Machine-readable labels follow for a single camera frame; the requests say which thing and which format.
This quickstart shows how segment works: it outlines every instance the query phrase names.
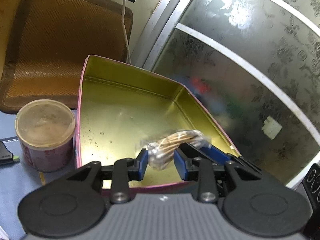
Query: plastic bag of cotton swabs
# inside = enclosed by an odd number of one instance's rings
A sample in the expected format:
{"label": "plastic bag of cotton swabs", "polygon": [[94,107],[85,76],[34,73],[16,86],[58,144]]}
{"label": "plastic bag of cotton swabs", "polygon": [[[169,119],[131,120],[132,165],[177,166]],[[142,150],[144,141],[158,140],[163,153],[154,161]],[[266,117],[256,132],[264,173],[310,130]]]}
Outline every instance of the plastic bag of cotton swabs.
{"label": "plastic bag of cotton swabs", "polygon": [[173,159],[173,152],[181,143],[190,143],[197,149],[211,147],[211,138],[198,130],[186,130],[173,133],[160,140],[146,144],[148,163],[157,170],[163,170]]}

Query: round plastic container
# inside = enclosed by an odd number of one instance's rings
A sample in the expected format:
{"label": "round plastic container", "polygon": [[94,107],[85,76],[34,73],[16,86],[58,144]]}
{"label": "round plastic container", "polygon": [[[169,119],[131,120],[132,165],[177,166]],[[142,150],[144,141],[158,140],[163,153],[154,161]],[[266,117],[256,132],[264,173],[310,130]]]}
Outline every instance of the round plastic container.
{"label": "round plastic container", "polygon": [[63,103],[41,99],[25,105],[15,129],[26,162],[43,172],[64,167],[72,156],[75,126],[73,113]]}

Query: translucent plastic lid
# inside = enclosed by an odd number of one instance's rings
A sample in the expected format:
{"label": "translucent plastic lid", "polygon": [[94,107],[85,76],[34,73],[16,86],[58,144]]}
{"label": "translucent plastic lid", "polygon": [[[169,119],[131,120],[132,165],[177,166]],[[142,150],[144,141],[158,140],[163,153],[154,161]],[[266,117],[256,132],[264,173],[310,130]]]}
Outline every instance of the translucent plastic lid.
{"label": "translucent plastic lid", "polygon": [[58,101],[41,99],[28,103],[17,114],[17,136],[35,148],[55,148],[69,141],[75,130],[71,110]]}

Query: white cable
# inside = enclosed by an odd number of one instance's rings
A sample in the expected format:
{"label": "white cable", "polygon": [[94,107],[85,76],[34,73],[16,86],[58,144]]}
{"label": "white cable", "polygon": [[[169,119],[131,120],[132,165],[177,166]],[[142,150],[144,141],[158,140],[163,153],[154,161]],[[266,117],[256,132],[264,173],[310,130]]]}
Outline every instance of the white cable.
{"label": "white cable", "polygon": [[128,37],[127,37],[127,32],[126,32],[125,26],[124,26],[124,13],[125,13],[125,0],[122,0],[122,15],[121,15],[122,30],[123,30],[123,35],[124,35],[125,46],[127,47],[128,63],[131,64],[131,55],[130,55],[130,50],[129,50]]}

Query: screw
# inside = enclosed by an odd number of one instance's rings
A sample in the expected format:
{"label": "screw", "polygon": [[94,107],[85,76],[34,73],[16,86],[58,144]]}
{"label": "screw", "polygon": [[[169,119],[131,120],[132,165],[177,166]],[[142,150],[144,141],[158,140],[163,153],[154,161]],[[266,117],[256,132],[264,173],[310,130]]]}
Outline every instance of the screw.
{"label": "screw", "polygon": [[128,200],[128,196],[123,192],[116,192],[112,196],[113,203],[123,203]]}
{"label": "screw", "polygon": [[211,202],[216,199],[216,195],[213,194],[212,192],[204,192],[204,193],[201,193],[200,198],[204,202]]}

